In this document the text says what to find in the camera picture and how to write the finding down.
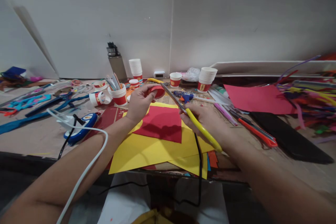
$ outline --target stacked paper cups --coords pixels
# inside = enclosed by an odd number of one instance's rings
[[[209,68],[209,67],[203,67],[201,68],[201,72],[198,76],[198,86],[197,91],[200,93],[206,93],[213,80],[216,77],[217,69],[216,68]]]
[[[134,79],[137,79],[139,83],[142,83],[142,67],[140,59],[130,59],[129,65]]]

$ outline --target black cable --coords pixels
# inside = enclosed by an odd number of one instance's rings
[[[163,194],[163,195],[166,196],[166,197],[169,197],[170,199],[172,199],[174,202],[176,202],[179,205],[181,203],[185,202],[185,203],[188,203],[188,204],[190,204],[190,205],[192,205],[194,207],[199,207],[200,204],[201,204],[201,194],[202,194],[202,168],[203,168],[203,162],[202,162],[202,152],[201,152],[200,144],[198,142],[198,138],[197,138],[196,133],[194,133],[194,134],[195,134],[195,140],[196,140],[196,144],[197,144],[197,150],[198,150],[198,155],[199,155],[199,163],[200,163],[199,164],[199,170],[200,171],[199,171],[199,179],[198,179],[198,202],[197,202],[197,204],[195,204],[194,202],[191,202],[191,201],[189,201],[187,199],[185,199],[185,200],[183,199],[181,201],[178,201],[178,200],[174,199],[173,197],[171,197],[169,195],[166,195],[166,194]],[[145,186],[148,186],[150,183],[145,184],[145,185],[141,185],[141,184],[138,184],[138,183],[135,183],[135,182],[127,182],[127,183],[123,183],[123,184],[118,184],[118,185],[106,188],[105,190],[103,190],[102,192],[100,192],[100,193],[98,193],[98,194],[96,194],[94,196],[101,195],[101,194],[103,194],[104,192],[106,192],[106,191],[108,191],[110,189],[113,189],[113,188],[116,188],[116,187],[121,187],[121,186],[126,186],[128,184],[134,184],[136,186],[145,187]]]
[[[74,129],[75,129],[75,128],[72,128],[72,129],[71,129],[70,134],[69,134],[68,137],[66,138],[66,140],[65,140],[65,142],[64,142],[64,144],[63,144],[63,146],[62,146],[62,148],[61,148],[61,151],[59,152],[59,155],[58,155],[58,159],[57,159],[57,160],[59,160],[59,159],[62,157],[62,153],[63,153],[63,150],[64,150],[64,148],[65,148],[65,145],[66,145],[67,142],[69,141],[69,139],[70,139],[72,133],[74,132]]]

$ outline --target white foam board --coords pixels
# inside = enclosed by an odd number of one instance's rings
[[[211,67],[216,68],[217,74],[250,73],[250,74],[282,74],[287,69],[303,61],[232,61],[216,62]],[[308,61],[293,68],[297,74],[313,74],[328,70],[336,70],[336,61]]]
[[[45,46],[61,78],[111,73],[107,42],[124,60],[140,58],[144,77],[169,72],[173,0],[9,0]]]
[[[34,39],[6,0],[0,0],[0,71],[27,69],[30,75],[58,79]]]
[[[170,72],[336,49],[335,0],[174,0]]]

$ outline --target red cardstock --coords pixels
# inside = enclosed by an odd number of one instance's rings
[[[134,134],[182,143],[182,122],[179,109],[168,107],[149,107],[140,129]]]

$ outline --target scissors handle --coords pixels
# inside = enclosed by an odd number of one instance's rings
[[[192,123],[198,128],[198,130],[206,137],[206,139],[209,140],[213,148],[218,152],[223,152],[222,147],[219,145],[219,143],[214,139],[214,137],[202,126],[202,124],[196,119],[194,114],[191,112],[189,108],[185,109],[190,120]]]

